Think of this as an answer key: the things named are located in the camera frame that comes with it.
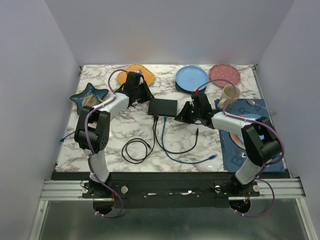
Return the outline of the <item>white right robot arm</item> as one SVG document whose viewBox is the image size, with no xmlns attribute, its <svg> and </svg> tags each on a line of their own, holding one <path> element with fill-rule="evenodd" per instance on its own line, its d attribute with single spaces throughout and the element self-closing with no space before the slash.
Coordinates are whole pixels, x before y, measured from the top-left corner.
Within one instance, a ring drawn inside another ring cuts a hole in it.
<svg viewBox="0 0 320 240">
<path fill-rule="evenodd" d="M 248 190 L 248 185 L 270 165 L 281 162 L 285 148 L 278 133 L 267 117 L 250 119 L 227 113 L 225 110 L 212 109 L 207 95 L 195 92 L 191 101 L 187 101 L 176 121 L 201 125 L 210 129 L 226 131 L 244 140 L 247 158 L 242 166 L 231 177 L 230 191 L 241 196 Z"/>
</svg>

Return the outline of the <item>black network switch box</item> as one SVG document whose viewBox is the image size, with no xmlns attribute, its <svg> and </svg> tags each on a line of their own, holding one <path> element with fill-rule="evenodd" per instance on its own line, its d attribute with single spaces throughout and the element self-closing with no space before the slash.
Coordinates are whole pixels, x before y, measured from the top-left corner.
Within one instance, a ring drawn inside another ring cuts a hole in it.
<svg viewBox="0 0 320 240">
<path fill-rule="evenodd" d="M 178 101 L 172 99 L 153 98 L 149 101 L 148 115 L 176 117 Z"/>
</svg>

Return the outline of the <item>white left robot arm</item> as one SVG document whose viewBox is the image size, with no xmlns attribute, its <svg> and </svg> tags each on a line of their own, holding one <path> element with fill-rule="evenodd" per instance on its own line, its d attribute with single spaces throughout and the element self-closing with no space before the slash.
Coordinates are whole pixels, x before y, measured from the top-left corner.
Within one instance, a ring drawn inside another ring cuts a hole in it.
<svg viewBox="0 0 320 240">
<path fill-rule="evenodd" d="M 95 106 L 85 106 L 79 114 L 74 140 L 88 156 L 93 191 L 101 198 L 107 197 L 111 185 L 107 168 L 105 147 L 110 137 L 111 120 L 121 111 L 154 98 L 144 76 L 139 72 L 118 69 L 126 73 L 126 81 L 117 90 L 110 89 L 112 96 Z"/>
</svg>

